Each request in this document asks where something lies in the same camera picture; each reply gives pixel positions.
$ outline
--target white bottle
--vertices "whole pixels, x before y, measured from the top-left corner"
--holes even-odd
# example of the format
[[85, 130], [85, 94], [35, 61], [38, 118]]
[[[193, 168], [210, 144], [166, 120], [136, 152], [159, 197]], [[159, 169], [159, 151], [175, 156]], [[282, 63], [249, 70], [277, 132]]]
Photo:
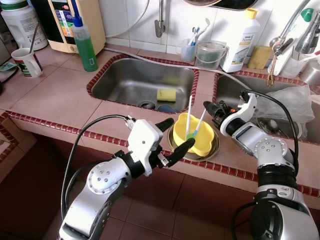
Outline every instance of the white bottle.
[[[313, 8], [306, 8], [301, 12], [298, 18], [295, 20], [292, 25], [288, 35], [286, 36], [286, 40], [293, 39], [292, 43], [280, 54], [275, 61], [275, 66], [273, 70], [273, 75], [278, 76], [281, 71], [284, 69], [286, 63], [290, 59], [293, 54], [293, 46], [296, 46], [299, 38], [308, 28], [308, 25], [311, 21], [312, 14], [314, 12]], [[268, 66], [268, 72], [270, 73], [272, 68], [273, 61]]]
[[226, 73], [240, 71], [244, 60], [255, 39], [256, 33], [259, 32], [260, 24], [256, 20], [258, 10], [247, 8], [244, 19], [234, 26], [231, 30], [232, 35], [226, 43], [228, 53], [220, 62], [220, 67]]
[[[26, 0], [0, 0], [1, 15], [19, 47], [30, 48], [38, 18]], [[47, 46], [48, 41], [41, 27], [37, 29], [34, 50]]]

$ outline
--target sink drain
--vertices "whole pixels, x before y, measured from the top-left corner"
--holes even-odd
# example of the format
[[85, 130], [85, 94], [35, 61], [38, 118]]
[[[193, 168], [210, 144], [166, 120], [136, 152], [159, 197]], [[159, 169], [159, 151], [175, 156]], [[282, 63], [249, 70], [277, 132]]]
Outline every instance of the sink drain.
[[155, 109], [156, 105], [152, 101], [142, 101], [138, 104], [138, 107], [143, 109]]

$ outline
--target faucet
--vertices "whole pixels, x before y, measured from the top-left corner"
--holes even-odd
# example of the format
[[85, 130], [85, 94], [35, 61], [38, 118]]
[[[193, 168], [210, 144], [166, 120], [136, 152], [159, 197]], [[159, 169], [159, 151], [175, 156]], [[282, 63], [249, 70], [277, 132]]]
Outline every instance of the faucet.
[[296, 19], [298, 18], [299, 14], [302, 12], [302, 10], [305, 8], [305, 6], [310, 2], [310, 0], [303, 0], [301, 4], [298, 6], [298, 8], [295, 10], [293, 15], [291, 16], [289, 22], [284, 27], [282, 33], [280, 36], [277, 36], [273, 38], [270, 41], [270, 47], [272, 48], [272, 51], [274, 53], [273, 60], [272, 60], [272, 67], [271, 71], [267, 77], [267, 86], [272, 87], [274, 84], [274, 69], [277, 61], [277, 56], [282, 54], [282, 52], [286, 49], [286, 47], [290, 44], [288, 44], [288, 41], [291, 41], [290, 39], [285, 42], [286, 37], [288, 33], [290, 32], [293, 24], [295, 23]]
[[155, 35], [161, 38], [162, 34], [166, 30], [164, 21], [164, 0], [159, 0], [159, 20], [154, 20]]
[[300, 54], [312, 54], [318, 44], [320, 33], [320, 11], [316, 12], [313, 23], [311, 23], [305, 33], [295, 46], [295, 50]]

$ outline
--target silver robot arm segment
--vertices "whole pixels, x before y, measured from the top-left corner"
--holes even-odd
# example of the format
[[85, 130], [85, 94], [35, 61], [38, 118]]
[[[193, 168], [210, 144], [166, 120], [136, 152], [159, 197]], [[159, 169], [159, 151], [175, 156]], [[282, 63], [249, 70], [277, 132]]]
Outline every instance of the silver robot arm segment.
[[140, 119], [128, 125], [129, 152], [119, 151], [109, 161], [94, 166], [81, 193], [70, 205], [59, 230], [59, 240], [98, 240], [109, 218], [113, 203], [132, 179], [149, 176], [155, 167], [171, 167], [191, 148], [190, 138], [177, 147], [170, 156], [164, 156], [159, 145], [163, 132], [174, 120], [153, 124]]
[[224, 101], [204, 102], [214, 125], [247, 154], [257, 159], [258, 188], [250, 218], [255, 240], [319, 240], [317, 226], [297, 190], [295, 155], [285, 141], [248, 122], [256, 95], [243, 92], [237, 109]]

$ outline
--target sink basin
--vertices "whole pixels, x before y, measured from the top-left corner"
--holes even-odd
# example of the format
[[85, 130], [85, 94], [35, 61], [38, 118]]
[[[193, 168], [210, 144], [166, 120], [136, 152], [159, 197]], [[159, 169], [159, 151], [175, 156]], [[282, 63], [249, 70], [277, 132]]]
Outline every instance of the sink basin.
[[[110, 65], [92, 87], [92, 95], [148, 109], [168, 104], [180, 112], [188, 106], [194, 78], [194, 71], [188, 68], [123, 58]], [[176, 89], [176, 102], [157, 101], [158, 89]]]
[[[293, 83], [287, 83], [287, 82], [280, 82], [275, 81], [272, 88], [267, 87], [266, 80], [260, 79], [256, 77], [250, 77], [250, 76], [239, 76], [234, 75], [238, 80], [240, 80], [243, 84], [248, 86], [250, 89], [261, 92], [261, 93], [268, 93], [268, 92], [275, 92], [278, 90], [282, 90], [288, 87], [296, 87], [298, 85]], [[245, 89], [242, 85], [240, 85], [238, 82], [228, 78], [227, 76], [221, 76], [218, 79], [217, 82], [217, 94], [216, 94], [216, 103], [223, 100], [231, 107], [235, 108], [237, 107], [239, 103], [239, 96], [241, 91]], [[319, 120], [320, 120], [320, 105], [312, 102], [312, 110], [315, 116], [315, 119], [308, 122], [306, 124], [307, 129], [307, 136], [306, 141], [309, 141], [311, 143], [320, 144], [320, 127], [319, 127]], [[252, 119], [251, 122], [257, 124], [256, 119]], [[291, 137], [291, 128], [288, 122], [282, 123], [278, 122], [279, 127], [281, 126], [281, 130], [285, 133], [288, 133], [288, 136]]]

